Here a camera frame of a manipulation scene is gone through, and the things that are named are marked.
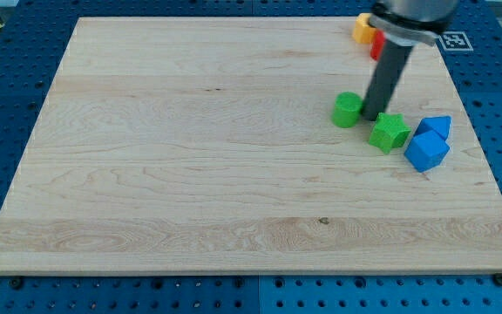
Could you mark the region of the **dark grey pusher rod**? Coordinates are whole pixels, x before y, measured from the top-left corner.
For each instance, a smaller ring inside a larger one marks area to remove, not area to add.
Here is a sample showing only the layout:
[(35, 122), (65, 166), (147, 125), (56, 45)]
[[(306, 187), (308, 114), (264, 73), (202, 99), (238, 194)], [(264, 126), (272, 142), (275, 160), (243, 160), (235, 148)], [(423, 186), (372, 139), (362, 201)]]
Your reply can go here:
[(362, 115), (366, 120), (375, 121), (379, 113), (386, 112), (412, 50), (411, 45), (385, 40), (363, 99)]

